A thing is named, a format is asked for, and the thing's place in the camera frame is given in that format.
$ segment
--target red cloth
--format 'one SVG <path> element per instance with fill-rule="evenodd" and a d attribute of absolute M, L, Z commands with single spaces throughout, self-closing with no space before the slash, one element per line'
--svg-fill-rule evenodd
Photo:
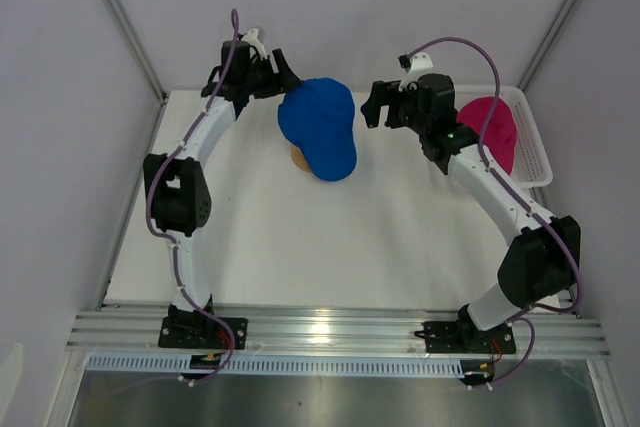
<path fill-rule="evenodd" d="M 468 125 L 480 135 L 492 102 L 493 97 L 482 97 L 469 102 L 458 112 L 458 122 Z M 491 117 L 484 145 L 489 148 L 491 155 L 507 174 L 513 171 L 517 140 L 518 129 L 513 121 L 511 109 L 500 100 Z"/>

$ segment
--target white wall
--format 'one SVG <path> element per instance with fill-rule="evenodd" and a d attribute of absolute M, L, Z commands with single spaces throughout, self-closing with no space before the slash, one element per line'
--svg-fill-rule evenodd
<path fill-rule="evenodd" d="M 44 420 L 156 109 L 101 0 L 0 0 L 0 362 L 26 346 L 6 426 Z"/>
<path fill-rule="evenodd" d="M 585 311 L 603 321 L 640 422 L 638 32 L 638 0 L 583 0 L 527 96 L 553 164 L 553 205 L 582 226 Z"/>
<path fill-rule="evenodd" d="M 484 46 L 514 84 L 561 0 L 123 0 L 167 89 L 196 88 L 230 38 L 229 11 L 244 29 L 260 24 L 267 47 L 282 47 L 303 78 L 331 76 L 357 90 L 397 78 L 396 57 L 442 35 Z M 457 81 L 491 81 L 481 57 L 463 46 L 433 49 Z"/>

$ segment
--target white basket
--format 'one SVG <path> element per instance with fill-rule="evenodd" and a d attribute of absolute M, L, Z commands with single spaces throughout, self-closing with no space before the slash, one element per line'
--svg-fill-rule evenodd
<path fill-rule="evenodd" d="M 492 97 L 494 91 L 495 87 L 491 85 L 456 85 L 456 109 L 460 110 L 480 97 Z M 511 108 L 518 128 L 511 178 L 523 189 L 549 185 L 553 180 L 553 173 L 524 93 L 516 87 L 502 87 L 500 98 Z"/>

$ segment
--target white tabletop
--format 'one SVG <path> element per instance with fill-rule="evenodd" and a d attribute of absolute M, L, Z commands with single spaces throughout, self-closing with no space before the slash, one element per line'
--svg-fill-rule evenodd
<path fill-rule="evenodd" d="M 356 106 L 366 98 L 354 94 Z M 196 91 L 171 94 L 154 152 L 176 146 L 198 100 Z M 214 302 L 453 310 L 496 282 L 507 249 L 500 232 L 423 157 L 415 134 L 368 130 L 357 112 L 357 167 L 326 183 L 291 161 L 279 102 L 250 103 L 205 168 Z M 173 292 L 141 187 L 106 301 L 169 301 Z"/>

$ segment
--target blue hat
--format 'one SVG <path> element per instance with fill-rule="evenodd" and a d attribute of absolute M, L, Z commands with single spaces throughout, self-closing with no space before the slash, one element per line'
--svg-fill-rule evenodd
<path fill-rule="evenodd" d="M 316 177 L 335 181 L 356 167 L 354 115 L 353 97 L 345 85 L 333 79 L 310 79 L 284 96 L 278 125 L 302 151 Z"/>

